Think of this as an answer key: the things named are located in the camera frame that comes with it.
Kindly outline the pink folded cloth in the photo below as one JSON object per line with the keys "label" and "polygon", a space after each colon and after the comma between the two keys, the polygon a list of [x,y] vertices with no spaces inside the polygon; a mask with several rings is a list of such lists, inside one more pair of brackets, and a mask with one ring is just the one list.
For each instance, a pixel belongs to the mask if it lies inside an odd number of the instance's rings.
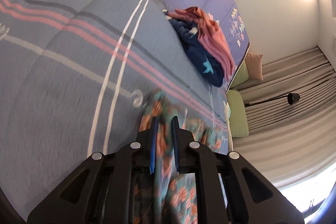
{"label": "pink folded cloth", "polygon": [[168,11],[168,15],[180,20],[195,22],[198,26],[198,41],[220,63],[224,72],[224,81],[230,80],[236,65],[231,55],[222,29],[205,11],[199,7]]}

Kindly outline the beige pillow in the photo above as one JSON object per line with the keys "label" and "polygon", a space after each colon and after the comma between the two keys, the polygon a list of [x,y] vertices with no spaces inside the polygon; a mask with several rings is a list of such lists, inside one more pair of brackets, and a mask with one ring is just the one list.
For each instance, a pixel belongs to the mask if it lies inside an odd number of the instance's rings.
{"label": "beige pillow", "polygon": [[262,54],[248,53],[245,57],[245,63],[251,79],[263,80]]}

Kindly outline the teal floral garment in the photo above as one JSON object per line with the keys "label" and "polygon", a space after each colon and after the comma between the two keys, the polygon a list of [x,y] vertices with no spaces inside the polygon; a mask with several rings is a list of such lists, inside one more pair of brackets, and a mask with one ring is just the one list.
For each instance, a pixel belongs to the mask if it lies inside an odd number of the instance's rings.
{"label": "teal floral garment", "polygon": [[150,94],[139,130],[149,129],[153,117],[159,120],[154,178],[143,174],[135,178],[134,223],[198,223],[195,176],[176,171],[171,120],[177,117],[180,128],[214,152],[224,142],[224,131],[201,118],[189,118],[187,108],[170,102],[162,90]]}

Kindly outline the black floor lamp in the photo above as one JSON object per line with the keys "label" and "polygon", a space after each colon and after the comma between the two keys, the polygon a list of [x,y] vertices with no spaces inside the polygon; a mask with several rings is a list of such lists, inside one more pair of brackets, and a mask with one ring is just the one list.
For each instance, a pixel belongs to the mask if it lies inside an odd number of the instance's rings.
{"label": "black floor lamp", "polygon": [[274,97],[274,98],[270,98],[268,100],[263,100],[263,101],[260,101],[260,102],[245,103],[244,107],[261,105],[261,104],[264,104],[264,103],[273,102],[273,101],[284,99],[284,98],[286,98],[286,101],[289,105],[293,105],[300,100],[301,96],[298,93],[288,93],[285,96]]}

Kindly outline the navy star-patterned cloth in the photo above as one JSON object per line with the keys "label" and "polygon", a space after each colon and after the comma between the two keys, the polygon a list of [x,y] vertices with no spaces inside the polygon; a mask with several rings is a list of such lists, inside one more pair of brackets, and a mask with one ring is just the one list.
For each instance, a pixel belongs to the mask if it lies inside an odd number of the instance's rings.
{"label": "navy star-patterned cloth", "polygon": [[165,17],[177,33],[185,54],[199,72],[202,78],[210,85],[221,87],[224,72],[220,63],[198,41],[198,26],[195,22],[175,19],[163,11]]}

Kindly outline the green seat cushion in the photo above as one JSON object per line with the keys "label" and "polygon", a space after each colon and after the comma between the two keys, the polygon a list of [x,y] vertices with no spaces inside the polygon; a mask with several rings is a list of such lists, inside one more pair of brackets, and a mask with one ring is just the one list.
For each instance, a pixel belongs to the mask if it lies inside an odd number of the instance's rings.
{"label": "green seat cushion", "polygon": [[249,79],[248,68],[246,62],[243,61],[240,68],[237,70],[235,77],[232,80],[230,88],[235,88],[236,86],[246,82]]}

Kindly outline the beige curtain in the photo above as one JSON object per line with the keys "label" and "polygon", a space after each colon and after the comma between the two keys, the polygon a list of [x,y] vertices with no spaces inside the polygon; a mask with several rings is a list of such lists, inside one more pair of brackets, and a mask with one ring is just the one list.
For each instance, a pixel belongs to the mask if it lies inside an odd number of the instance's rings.
{"label": "beige curtain", "polygon": [[234,149],[278,188],[315,176],[335,163],[335,70],[319,48],[263,66],[263,80],[235,87],[245,103],[298,93],[246,108],[249,135]]}

